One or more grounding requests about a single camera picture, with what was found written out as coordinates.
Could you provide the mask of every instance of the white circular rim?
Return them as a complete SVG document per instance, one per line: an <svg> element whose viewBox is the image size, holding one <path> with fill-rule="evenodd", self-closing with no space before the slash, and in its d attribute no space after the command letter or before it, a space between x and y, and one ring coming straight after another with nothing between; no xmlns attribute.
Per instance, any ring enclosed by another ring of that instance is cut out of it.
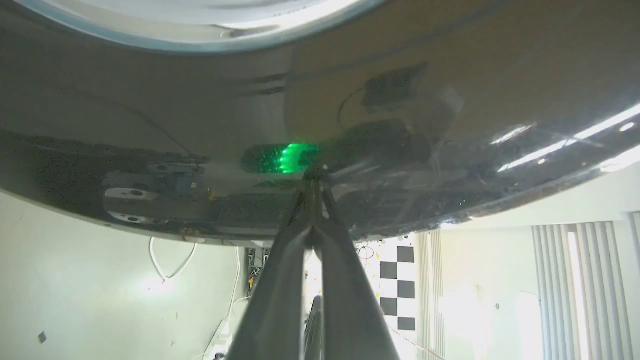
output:
<svg viewBox="0 0 640 360"><path fill-rule="evenodd" d="M385 0L307 0L302 8L267 9L240 17L241 10L220 16L189 18L183 13L171 22L98 8L82 0L15 0L48 19L74 30L118 44L156 51L224 53L270 47L336 26ZM221 22L225 18L233 22Z"/></svg>

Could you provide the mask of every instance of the black square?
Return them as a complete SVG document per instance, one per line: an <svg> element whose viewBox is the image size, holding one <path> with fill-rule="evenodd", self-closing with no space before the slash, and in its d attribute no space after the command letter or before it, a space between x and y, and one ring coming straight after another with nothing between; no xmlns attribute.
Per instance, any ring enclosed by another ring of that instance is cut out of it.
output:
<svg viewBox="0 0 640 360"><path fill-rule="evenodd" d="M398 297L415 299L415 282L398 280Z"/></svg>
<svg viewBox="0 0 640 360"><path fill-rule="evenodd" d="M398 318L398 330L415 331L415 318Z"/></svg>
<svg viewBox="0 0 640 360"><path fill-rule="evenodd" d="M397 279L398 263L387 263L386 261L380 261L380 278Z"/></svg>
<svg viewBox="0 0 640 360"><path fill-rule="evenodd" d="M413 263L413 248L398 246L398 263Z"/></svg>
<svg viewBox="0 0 640 360"><path fill-rule="evenodd" d="M397 316L398 315L398 299L390 297L380 298L380 307L385 315Z"/></svg>

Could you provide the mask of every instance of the glossy black surface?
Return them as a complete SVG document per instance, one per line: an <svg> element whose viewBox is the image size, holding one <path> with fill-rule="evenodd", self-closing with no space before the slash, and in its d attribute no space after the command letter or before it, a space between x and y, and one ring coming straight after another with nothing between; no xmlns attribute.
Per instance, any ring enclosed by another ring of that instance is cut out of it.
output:
<svg viewBox="0 0 640 360"><path fill-rule="evenodd" d="M293 44L193 56L3 3L0 185L212 243L272 239L308 164L332 174L354 239L504 211L640 144L640 126L620 131L640 112L639 14L634 1L394 1ZM292 143L308 151L279 174Z"/></svg>

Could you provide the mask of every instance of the black metal frame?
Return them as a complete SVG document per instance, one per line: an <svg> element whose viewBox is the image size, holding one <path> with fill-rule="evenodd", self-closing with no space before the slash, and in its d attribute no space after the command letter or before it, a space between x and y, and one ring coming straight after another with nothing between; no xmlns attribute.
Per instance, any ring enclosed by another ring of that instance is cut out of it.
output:
<svg viewBox="0 0 640 360"><path fill-rule="evenodd" d="M280 226L269 263L227 354L230 360L399 359L349 232L322 178L307 174L303 188L296 191L291 215ZM313 324L320 336L306 341L303 348L306 249L314 249L323 262L323 298L320 321Z"/></svg>

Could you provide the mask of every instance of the vertical blind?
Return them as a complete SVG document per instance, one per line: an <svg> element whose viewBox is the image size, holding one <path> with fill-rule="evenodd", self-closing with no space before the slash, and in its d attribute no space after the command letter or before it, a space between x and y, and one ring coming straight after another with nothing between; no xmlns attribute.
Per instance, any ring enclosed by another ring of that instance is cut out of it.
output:
<svg viewBox="0 0 640 360"><path fill-rule="evenodd" d="M545 359L633 359L613 223L532 231Z"/></svg>
<svg viewBox="0 0 640 360"><path fill-rule="evenodd" d="M417 256L417 340L418 345L445 357L444 318L440 312L440 299L444 296L442 284L442 248L440 230L417 234L414 245ZM419 352L418 359L437 360L434 355Z"/></svg>

